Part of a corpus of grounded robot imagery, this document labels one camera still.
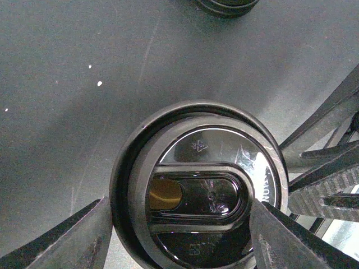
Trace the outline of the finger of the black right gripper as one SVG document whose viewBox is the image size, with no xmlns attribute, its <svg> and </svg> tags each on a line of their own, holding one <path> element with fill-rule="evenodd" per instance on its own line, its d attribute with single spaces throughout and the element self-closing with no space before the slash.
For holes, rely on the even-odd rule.
<svg viewBox="0 0 359 269">
<path fill-rule="evenodd" d="M 358 67 L 284 142 L 280 149 L 288 172 L 288 207 L 297 215 L 358 221 Z"/>
</svg>

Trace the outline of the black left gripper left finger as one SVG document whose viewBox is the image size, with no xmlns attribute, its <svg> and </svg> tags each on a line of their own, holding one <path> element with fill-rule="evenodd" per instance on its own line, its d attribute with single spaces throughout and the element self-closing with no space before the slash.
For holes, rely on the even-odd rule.
<svg viewBox="0 0 359 269">
<path fill-rule="evenodd" d="M 109 198 L 95 200 L 1 257 L 1 268 L 103 268 L 112 226 Z"/>
</svg>

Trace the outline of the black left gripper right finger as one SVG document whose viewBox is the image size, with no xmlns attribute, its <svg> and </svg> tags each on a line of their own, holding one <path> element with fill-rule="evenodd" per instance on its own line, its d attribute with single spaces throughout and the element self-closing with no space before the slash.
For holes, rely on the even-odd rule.
<svg viewBox="0 0 359 269">
<path fill-rule="evenodd" d="M 253 200 L 250 233 L 257 268 L 358 268 L 357 260 L 267 202 Z"/>
</svg>

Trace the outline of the black cup lid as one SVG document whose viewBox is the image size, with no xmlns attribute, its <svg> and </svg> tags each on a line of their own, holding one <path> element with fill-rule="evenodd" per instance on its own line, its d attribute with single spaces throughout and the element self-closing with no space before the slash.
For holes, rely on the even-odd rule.
<svg viewBox="0 0 359 269">
<path fill-rule="evenodd" d="M 255 202 L 286 211 L 288 172 L 269 130 L 213 101 L 170 105 L 121 148 L 109 196 L 116 233 L 142 268 L 255 268 Z"/>
</svg>

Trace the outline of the stack of black cup lids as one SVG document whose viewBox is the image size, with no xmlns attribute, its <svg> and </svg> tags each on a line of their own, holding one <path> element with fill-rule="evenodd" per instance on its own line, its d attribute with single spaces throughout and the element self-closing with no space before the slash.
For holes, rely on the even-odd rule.
<svg viewBox="0 0 359 269">
<path fill-rule="evenodd" d="M 238 18 L 248 14 L 259 0 L 244 1 L 218 1 L 218 0 L 198 0 L 196 3 L 206 12 L 219 18 Z"/>
</svg>

